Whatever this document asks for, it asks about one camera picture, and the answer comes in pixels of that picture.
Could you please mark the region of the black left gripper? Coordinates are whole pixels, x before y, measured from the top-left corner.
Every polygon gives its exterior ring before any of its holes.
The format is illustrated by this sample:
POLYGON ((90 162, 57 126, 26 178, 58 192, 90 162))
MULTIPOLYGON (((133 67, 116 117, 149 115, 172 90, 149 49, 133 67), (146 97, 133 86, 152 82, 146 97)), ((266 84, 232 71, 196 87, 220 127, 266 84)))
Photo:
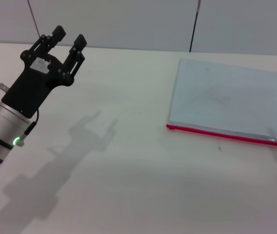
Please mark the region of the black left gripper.
POLYGON ((51 36, 41 35, 30 50, 22 52, 20 58, 24 62, 24 69, 1 99, 4 104, 26 118, 32 118, 54 88, 73 84, 85 60, 82 51, 87 42, 79 34, 62 63, 48 52, 65 36, 65 30, 58 25, 51 36))

